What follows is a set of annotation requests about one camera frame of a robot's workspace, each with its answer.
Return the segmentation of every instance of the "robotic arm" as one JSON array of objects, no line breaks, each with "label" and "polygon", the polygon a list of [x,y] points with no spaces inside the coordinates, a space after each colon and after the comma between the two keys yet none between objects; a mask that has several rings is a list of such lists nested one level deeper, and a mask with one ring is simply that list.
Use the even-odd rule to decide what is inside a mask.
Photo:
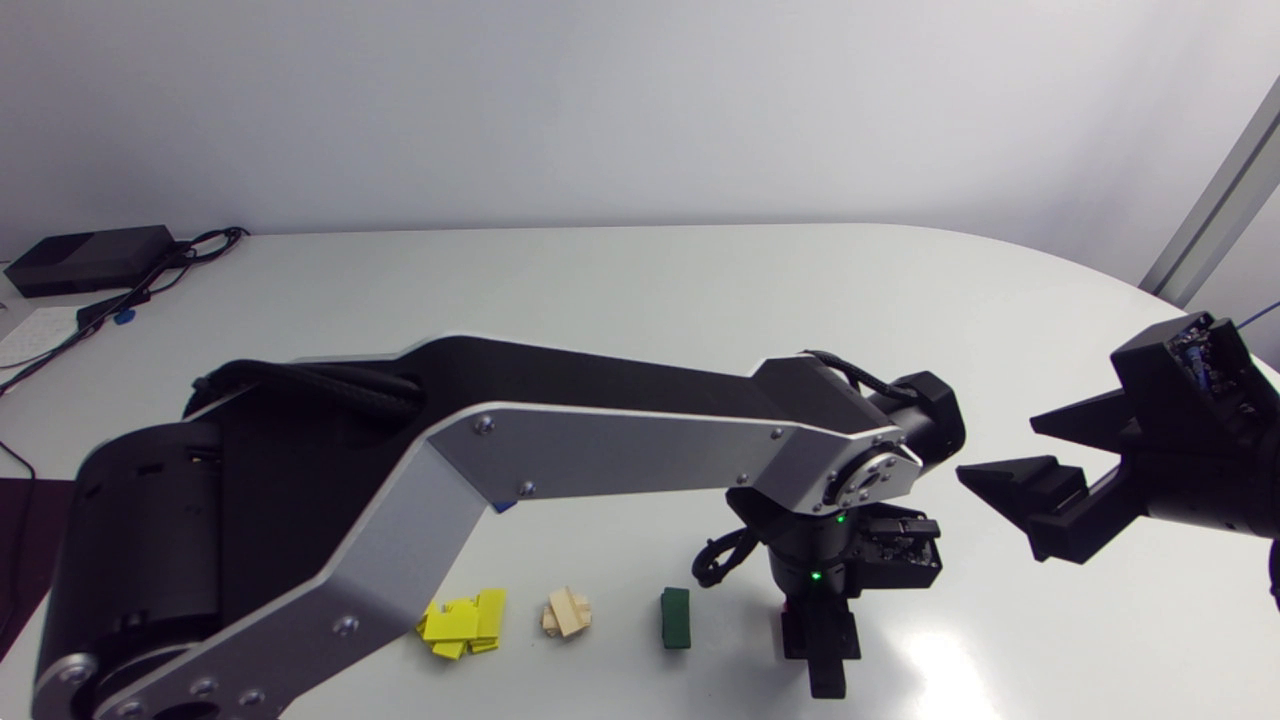
[{"label": "robotic arm", "polygon": [[937,525],[882,501],[964,442],[932,374],[883,384],[824,354],[735,377],[449,337],[196,387],[184,421],[81,468],[36,720],[274,719],[412,628],[488,505],[713,487],[748,528],[700,579],[768,546],[787,656],[844,697],[845,598],[941,570]]}]

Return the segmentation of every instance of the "yellow wooden block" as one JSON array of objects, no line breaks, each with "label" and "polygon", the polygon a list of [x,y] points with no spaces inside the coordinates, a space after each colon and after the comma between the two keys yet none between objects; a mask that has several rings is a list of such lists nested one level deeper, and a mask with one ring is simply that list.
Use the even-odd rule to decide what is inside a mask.
[{"label": "yellow wooden block", "polygon": [[567,587],[559,588],[550,594],[549,600],[562,635],[568,638],[586,628],[577,606],[573,603],[573,591]]},{"label": "yellow wooden block", "polygon": [[467,648],[466,641],[448,641],[431,644],[431,652],[439,655],[440,657],[448,657],[449,660],[457,660],[462,657],[462,652],[466,648]]},{"label": "yellow wooden block", "polygon": [[417,625],[413,626],[413,629],[417,630],[419,637],[422,637],[422,630],[426,629],[426,619],[430,618],[430,616],[433,616],[433,615],[439,615],[439,614],[440,614],[440,611],[435,609],[435,603],[434,602],[426,606],[426,611],[422,612],[422,619],[419,620]]},{"label": "yellow wooden block", "polygon": [[485,588],[476,597],[476,610],[480,621],[476,625],[476,637],[494,638],[502,634],[502,610],[507,603],[507,591],[502,588]]},{"label": "yellow wooden block", "polygon": [[498,638],[481,638],[471,641],[467,646],[471,648],[471,652],[489,652],[490,650],[498,650]]},{"label": "yellow wooden block", "polygon": [[428,612],[422,639],[434,643],[472,641],[479,625],[480,612],[471,598],[454,600],[444,606],[444,612]]}]

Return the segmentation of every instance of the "beige wooden block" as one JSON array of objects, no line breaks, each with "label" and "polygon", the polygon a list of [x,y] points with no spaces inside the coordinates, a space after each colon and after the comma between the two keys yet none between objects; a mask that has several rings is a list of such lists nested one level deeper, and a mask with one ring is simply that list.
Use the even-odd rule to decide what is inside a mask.
[{"label": "beige wooden block", "polygon": [[543,607],[543,632],[553,638],[559,634],[559,625],[556,623],[556,614],[552,612],[550,605]]},{"label": "beige wooden block", "polygon": [[577,606],[577,616],[582,619],[582,624],[586,626],[591,625],[591,603],[586,601],[585,594],[573,593],[573,605]]},{"label": "beige wooden block", "polygon": [[561,634],[566,638],[582,632],[586,624],[573,603],[573,591],[567,587],[559,588],[550,594],[552,612],[556,614],[556,624],[559,625]]}]

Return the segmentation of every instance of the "paper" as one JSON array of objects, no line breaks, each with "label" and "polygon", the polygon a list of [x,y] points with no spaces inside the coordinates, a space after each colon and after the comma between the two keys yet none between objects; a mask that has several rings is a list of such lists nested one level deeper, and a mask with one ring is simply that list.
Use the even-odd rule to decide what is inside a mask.
[{"label": "paper", "polygon": [[[0,340],[0,365],[13,365],[47,352],[76,332],[76,311],[72,307],[36,307],[36,310]],[[22,372],[22,368],[0,370],[0,383]]]}]

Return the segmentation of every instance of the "metal frame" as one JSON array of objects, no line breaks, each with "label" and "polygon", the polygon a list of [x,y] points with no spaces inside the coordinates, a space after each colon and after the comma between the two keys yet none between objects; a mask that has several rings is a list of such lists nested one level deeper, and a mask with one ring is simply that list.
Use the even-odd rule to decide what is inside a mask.
[{"label": "metal frame", "polygon": [[1280,78],[1139,288],[1185,307],[1280,186]]}]

